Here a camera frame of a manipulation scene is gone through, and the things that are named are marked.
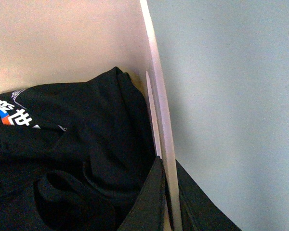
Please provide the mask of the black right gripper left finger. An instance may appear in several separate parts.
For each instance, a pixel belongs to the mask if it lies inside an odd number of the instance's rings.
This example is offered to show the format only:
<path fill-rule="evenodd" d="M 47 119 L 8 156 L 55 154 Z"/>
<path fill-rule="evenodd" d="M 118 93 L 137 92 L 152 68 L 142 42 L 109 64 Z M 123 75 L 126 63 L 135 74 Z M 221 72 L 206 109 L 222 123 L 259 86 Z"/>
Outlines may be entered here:
<path fill-rule="evenodd" d="M 164 230 L 166 176 L 162 160 L 157 156 L 132 209 L 119 231 Z"/>

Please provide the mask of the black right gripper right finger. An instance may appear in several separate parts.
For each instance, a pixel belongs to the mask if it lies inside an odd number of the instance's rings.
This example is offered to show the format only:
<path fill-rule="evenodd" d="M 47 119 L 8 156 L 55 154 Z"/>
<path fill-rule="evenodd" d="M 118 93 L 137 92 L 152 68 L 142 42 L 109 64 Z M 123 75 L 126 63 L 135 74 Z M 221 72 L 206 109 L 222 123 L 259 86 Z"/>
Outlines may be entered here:
<path fill-rule="evenodd" d="M 240 228 L 210 200 L 179 162 L 176 167 L 183 230 L 239 231 Z"/>

